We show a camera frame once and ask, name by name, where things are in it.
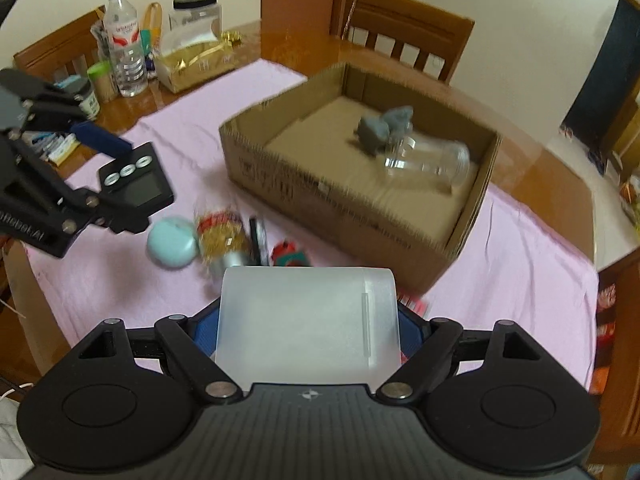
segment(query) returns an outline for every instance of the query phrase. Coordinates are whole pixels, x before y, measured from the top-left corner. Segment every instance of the plastic water bottle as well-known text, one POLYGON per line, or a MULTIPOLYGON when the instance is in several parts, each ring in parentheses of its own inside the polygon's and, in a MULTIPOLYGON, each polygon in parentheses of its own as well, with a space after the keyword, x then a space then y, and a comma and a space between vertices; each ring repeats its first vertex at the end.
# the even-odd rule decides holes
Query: plastic water bottle
POLYGON ((127 0, 109 0, 103 21, 120 94, 124 97, 138 95, 148 85, 138 13, 127 0))

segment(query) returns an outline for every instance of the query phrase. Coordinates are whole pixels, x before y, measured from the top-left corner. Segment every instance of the wooden floor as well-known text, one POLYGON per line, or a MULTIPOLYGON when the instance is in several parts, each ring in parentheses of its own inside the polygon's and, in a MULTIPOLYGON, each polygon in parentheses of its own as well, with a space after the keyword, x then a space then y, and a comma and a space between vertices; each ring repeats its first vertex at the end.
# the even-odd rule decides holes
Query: wooden floor
MULTIPOLYGON (((2 260, 0 260, 0 298, 10 306, 14 306, 2 260)), ((35 383, 41 377, 17 314, 2 304, 0 304, 0 375, 16 384, 35 383)), ((8 387, 0 382, 0 395, 7 390, 8 387)), ((20 400, 20 396, 11 395, 10 397, 20 400)))

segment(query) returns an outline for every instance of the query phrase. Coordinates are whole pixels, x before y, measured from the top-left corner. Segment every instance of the black jar lid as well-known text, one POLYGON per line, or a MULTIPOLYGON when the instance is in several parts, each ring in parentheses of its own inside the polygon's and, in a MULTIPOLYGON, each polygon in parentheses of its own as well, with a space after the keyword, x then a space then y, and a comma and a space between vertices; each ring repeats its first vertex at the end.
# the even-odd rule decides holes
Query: black jar lid
POLYGON ((91 81, 85 77, 79 77, 69 82, 62 89, 71 95, 81 95, 83 98, 89 97, 92 92, 91 81))
POLYGON ((218 0, 174 0, 175 10, 188 10, 198 9, 200 7, 206 7, 214 5, 218 0))

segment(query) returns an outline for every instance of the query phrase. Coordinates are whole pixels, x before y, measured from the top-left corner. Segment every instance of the clear glass jar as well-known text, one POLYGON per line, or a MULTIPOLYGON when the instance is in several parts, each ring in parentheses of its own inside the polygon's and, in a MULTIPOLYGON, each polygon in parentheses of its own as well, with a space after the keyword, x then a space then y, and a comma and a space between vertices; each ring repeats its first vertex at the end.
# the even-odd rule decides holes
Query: clear glass jar
POLYGON ((211 30, 219 38, 222 33, 222 6, 218 0, 174 0, 169 26, 174 30, 205 18, 212 21, 211 30))
POLYGON ((383 157, 386 176, 405 183, 438 181, 462 184, 469 171, 469 150, 462 142, 410 133, 390 144, 383 157))

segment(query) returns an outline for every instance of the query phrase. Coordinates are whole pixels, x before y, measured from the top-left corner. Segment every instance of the pink tablecloth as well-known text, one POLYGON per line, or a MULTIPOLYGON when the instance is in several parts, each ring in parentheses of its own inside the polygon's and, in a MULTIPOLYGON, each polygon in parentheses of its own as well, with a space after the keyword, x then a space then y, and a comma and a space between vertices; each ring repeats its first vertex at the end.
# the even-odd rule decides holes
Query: pink tablecloth
MULTIPOLYGON (((249 105, 294 86, 303 76, 263 60, 211 82, 141 120, 126 137, 153 141, 176 202, 157 213, 193 215, 196 199, 232 189, 218 127, 249 105)), ((97 189, 99 155, 70 179, 97 189)), ((316 266, 349 266, 352 258, 260 201, 234 190, 245 220, 265 218, 269 241, 299 242, 316 266)), ((219 295, 201 265, 161 270, 145 254, 146 234, 113 235, 89 227, 63 260, 29 249, 34 273, 71 345, 108 317, 130 328, 180 312, 192 316, 219 295)), ((469 329, 491 329, 513 319, 533 335, 585 387, 591 379, 597 274, 591 263, 531 211, 490 186, 459 259, 422 298, 420 314, 445 316, 469 329)))

